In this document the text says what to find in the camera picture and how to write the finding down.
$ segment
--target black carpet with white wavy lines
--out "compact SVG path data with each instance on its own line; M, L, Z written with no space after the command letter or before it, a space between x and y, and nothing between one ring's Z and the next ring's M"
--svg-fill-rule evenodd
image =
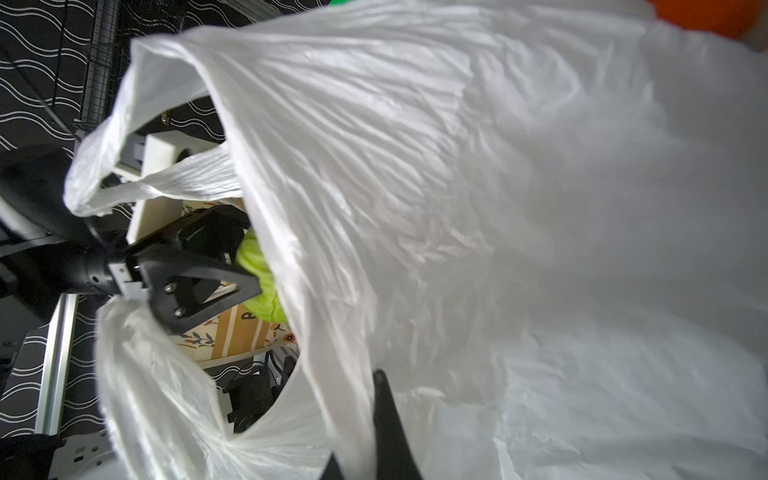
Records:
M284 15L304 12L329 2L266 1ZM185 1L186 13L179 23L148 18L133 8L129 11L131 5L146 5L147 0L122 3L121 32L129 37L171 33L197 25L237 28L248 23L240 13L215 0ZM66 19L63 15L65 4L68 6ZM87 63L85 52L91 41L95 6L96 0L2 0L0 3L0 44L47 102L54 103L57 115L68 125L73 125L80 114ZM58 47L62 39L60 56ZM169 125L156 122L142 133L167 129L181 130L217 143L224 139L209 98L173 109ZM27 84L13 71L7 59L0 58L0 149L51 143L61 145L72 155L74 138L48 118ZM121 209L125 210L125 215L131 214L129 209ZM61 420L62 436L92 433L104 428L98 410L93 346L96 310L106 299L105 296L83 296L78 305ZM48 327L44 326L30 332L24 341L0 397L0 437L34 432L47 335ZM211 374L220 377L218 382L226 384L227 377L236 370L225 366L214 369Z

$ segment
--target metal plate with holes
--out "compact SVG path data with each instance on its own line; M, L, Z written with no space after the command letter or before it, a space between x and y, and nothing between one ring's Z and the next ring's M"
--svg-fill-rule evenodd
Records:
M82 478L86 472L94 473L95 469L103 465L113 465L117 460L105 430L90 435L73 435L65 441L64 446L53 454L49 480ZM109 478L121 477L110 475Z

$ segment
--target green object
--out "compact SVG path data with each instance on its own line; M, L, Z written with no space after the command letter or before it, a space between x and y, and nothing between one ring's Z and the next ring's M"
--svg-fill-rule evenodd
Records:
M272 275L269 265L266 264L264 253L261 251L259 240L256 239L253 229L248 230L243 242L237 248L235 262L248 272L258 276L261 285L261 294L246 300L243 302L243 306L265 322L285 323L286 314L283 311L283 305L280 304L280 298L277 296L275 277Z

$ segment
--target orange object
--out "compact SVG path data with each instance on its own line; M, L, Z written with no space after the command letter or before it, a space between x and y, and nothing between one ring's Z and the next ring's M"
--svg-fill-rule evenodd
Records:
M688 30L740 38L757 22L760 0L650 0L659 18Z

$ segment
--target metal frame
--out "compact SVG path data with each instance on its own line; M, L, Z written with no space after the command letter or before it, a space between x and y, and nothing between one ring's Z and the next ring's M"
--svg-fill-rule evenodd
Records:
M63 293L58 299L56 310L48 325L48 341L45 343L35 433L58 434L67 387L67 368L72 347L74 317L77 311L78 295Z

